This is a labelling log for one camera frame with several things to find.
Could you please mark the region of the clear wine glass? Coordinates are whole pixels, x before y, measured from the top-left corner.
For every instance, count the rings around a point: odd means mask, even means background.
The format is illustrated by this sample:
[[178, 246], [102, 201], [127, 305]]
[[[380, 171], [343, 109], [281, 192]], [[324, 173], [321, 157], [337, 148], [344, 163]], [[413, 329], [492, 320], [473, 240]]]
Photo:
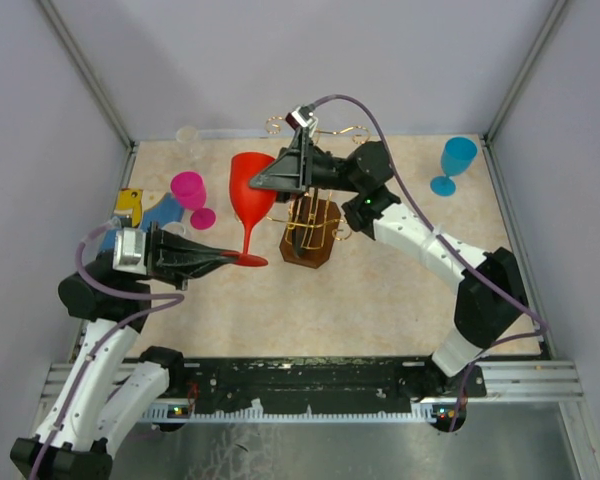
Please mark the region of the clear wine glass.
[[162, 229], [166, 232], [183, 238], [186, 238], [188, 233], [186, 226], [183, 223], [176, 221], [166, 223], [164, 226], [162, 226]]
[[194, 161], [202, 156], [202, 144], [199, 131], [190, 125], [181, 127], [176, 132], [176, 141], [183, 155]]

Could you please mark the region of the red plastic wine glass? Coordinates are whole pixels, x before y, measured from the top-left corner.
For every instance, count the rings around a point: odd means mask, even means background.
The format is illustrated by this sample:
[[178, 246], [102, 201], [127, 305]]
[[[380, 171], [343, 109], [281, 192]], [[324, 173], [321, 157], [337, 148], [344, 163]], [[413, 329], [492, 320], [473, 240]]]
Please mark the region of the red plastic wine glass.
[[264, 267], [268, 261], [249, 253], [251, 234], [255, 226], [262, 221], [276, 199], [271, 190], [255, 189], [249, 185], [251, 179], [274, 161], [270, 155], [260, 152], [243, 152], [231, 159], [229, 177], [229, 197], [234, 213], [244, 229], [242, 252], [224, 252], [223, 255], [244, 267]]

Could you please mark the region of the magenta plastic wine glass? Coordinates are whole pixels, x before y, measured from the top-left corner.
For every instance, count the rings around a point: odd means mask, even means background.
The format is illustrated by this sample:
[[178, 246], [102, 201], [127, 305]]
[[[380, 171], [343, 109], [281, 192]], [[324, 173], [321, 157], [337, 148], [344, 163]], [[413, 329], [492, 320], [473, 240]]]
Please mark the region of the magenta plastic wine glass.
[[206, 206], [206, 186], [199, 173], [184, 171], [175, 175], [170, 189], [176, 201], [191, 212], [190, 224], [194, 229], [208, 230], [215, 224], [216, 214]]

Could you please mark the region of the cyan plastic wine glass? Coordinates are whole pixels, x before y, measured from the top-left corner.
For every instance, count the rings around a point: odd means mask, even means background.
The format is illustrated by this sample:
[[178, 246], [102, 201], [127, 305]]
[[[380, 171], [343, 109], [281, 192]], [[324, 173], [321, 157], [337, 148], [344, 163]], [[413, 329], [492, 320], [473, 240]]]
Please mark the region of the cyan plastic wine glass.
[[443, 174], [431, 180], [432, 192], [442, 197], [453, 195], [456, 192], [454, 178], [469, 169], [477, 153], [477, 145], [469, 138], [457, 136], [449, 139], [440, 160]]

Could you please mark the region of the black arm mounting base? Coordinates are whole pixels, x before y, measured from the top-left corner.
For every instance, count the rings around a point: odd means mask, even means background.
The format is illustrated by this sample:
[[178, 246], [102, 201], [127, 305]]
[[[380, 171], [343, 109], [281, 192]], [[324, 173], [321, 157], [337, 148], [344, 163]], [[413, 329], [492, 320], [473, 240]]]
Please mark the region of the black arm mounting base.
[[482, 399], [479, 367], [447, 377], [427, 357], [187, 359], [141, 420], [173, 432], [187, 423], [464, 423]]

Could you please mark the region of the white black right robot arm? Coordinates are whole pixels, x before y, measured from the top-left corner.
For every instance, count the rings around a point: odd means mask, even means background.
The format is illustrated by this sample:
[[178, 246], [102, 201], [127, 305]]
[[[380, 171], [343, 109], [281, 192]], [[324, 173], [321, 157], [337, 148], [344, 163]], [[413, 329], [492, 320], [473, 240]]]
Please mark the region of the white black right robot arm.
[[462, 370], [489, 349], [518, 319], [528, 302], [515, 256], [500, 247], [489, 253], [466, 244], [424, 219], [392, 193], [389, 152], [367, 141], [345, 158], [321, 150], [306, 129], [269, 165], [250, 175], [250, 186], [290, 197], [311, 188], [353, 193], [341, 209], [354, 232], [361, 232], [416, 259], [456, 295], [454, 325], [431, 356], [428, 387], [450, 395]]

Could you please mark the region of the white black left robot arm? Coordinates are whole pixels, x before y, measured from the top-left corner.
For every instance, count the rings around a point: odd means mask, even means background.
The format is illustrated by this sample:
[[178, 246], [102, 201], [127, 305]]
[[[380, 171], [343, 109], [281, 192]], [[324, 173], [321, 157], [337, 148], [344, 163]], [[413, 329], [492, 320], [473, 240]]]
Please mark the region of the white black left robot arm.
[[240, 253], [209, 247], [151, 223], [124, 228], [112, 218], [89, 232], [76, 271], [58, 286], [72, 317], [86, 321], [78, 356], [51, 410], [30, 438], [15, 440], [10, 459], [26, 479], [107, 479], [141, 415], [162, 394], [188, 384], [182, 353], [151, 347], [131, 375], [114, 377], [148, 317], [184, 300], [192, 279], [237, 265]]

